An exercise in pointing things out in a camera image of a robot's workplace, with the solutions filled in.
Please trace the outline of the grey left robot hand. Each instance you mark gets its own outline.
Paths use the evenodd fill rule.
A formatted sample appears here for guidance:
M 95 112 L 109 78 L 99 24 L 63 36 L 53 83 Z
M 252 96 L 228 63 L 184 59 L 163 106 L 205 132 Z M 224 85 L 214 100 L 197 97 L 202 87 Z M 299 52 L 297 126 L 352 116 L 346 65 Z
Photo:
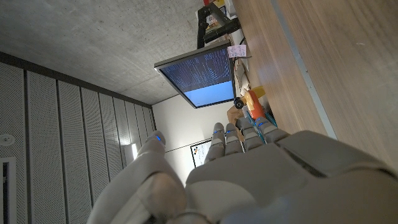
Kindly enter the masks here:
M 396 223 L 397 172 L 312 131 L 261 117 L 216 123 L 203 165 L 182 182 L 153 132 L 102 191 L 89 223 Z

